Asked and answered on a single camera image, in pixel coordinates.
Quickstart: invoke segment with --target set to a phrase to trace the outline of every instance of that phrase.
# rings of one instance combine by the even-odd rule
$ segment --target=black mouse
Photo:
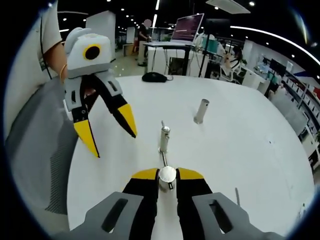
[[[168,78],[158,72],[148,72],[142,76],[142,81],[148,83],[165,83]]]

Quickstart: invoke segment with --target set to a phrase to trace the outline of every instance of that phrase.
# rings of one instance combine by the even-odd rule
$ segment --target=black ceiling
[[[116,14],[116,29],[123,31],[122,28],[134,26],[134,22],[141,24],[144,20],[153,20],[154,14],[158,15],[156,27],[170,27],[179,17],[191,15],[193,13],[205,13],[205,18],[230,19],[231,25],[254,28],[264,30],[281,37],[289,39],[300,45],[304,49],[311,52],[320,59],[320,44],[311,47],[311,44],[318,42],[320,39],[320,31],[318,22],[315,20],[317,16],[317,1],[314,0],[255,0],[254,7],[249,6],[250,0],[241,0],[251,11],[250,14],[232,15],[222,10],[216,10],[213,6],[206,4],[207,0],[160,0],[159,10],[155,10],[157,0],[59,0],[58,11],[72,11],[86,13],[59,13],[60,29],[73,29],[75,27],[85,27],[85,19],[88,16],[103,12],[112,11]],[[306,27],[310,33],[309,42],[305,42],[301,28],[295,21],[294,13],[302,16]],[[63,38],[68,33],[62,32]],[[245,40],[245,36],[249,39],[265,45],[269,43],[268,48],[291,58],[295,55],[293,61],[301,65],[312,74],[320,75],[320,67],[309,56],[296,47],[262,33],[231,29],[230,32],[222,33],[224,37],[230,37],[233,34],[235,39]]]

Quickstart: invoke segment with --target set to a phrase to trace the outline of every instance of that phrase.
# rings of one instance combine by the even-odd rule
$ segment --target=computer monitor
[[[282,65],[274,59],[271,59],[270,68],[276,71],[281,77],[286,74],[286,66]]]
[[[204,13],[181,17],[176,21],[171,41],[193,43],[204,18]]]

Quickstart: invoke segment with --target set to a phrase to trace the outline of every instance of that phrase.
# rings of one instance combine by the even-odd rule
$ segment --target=round table
[[[122,192],[131,176],[163,167],[158,152],[161,121],[171,128],[167,161],[174,168],[202,174],[212,192],[221,192],[249,214],[264,232],[285,235],[302,203],[314,194],[307,155],[282,114],[259,91],[233,83],[174,76],[166,83],[142,76],[119,77],[137,127],[132,138],[99,97],[90,115],[100,158],[79,139],[70,167],[67,211],[70,229],[113,192]],[[201,99],[210,104],[196,124]],[[182,240],[176,192],[159,192],[153,240]]]

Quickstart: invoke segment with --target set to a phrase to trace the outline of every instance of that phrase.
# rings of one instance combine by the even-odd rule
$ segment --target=metal cylinder
[[[163,192],[173,190],[176,184],[177,171],[172,166],[165,166],[159,171],[159,188]]]
[[[166,153],[168,148],[170,128],[168,126],[163,126],[161,128],[161,137],[160,137],[160,152]]]
[[[204,116],[206,114],[209,103],[210,102],[207,99],[201,100],[198,112],[196,113],[196,116],[193,118],[196,124],[202,124],[204,122]]]

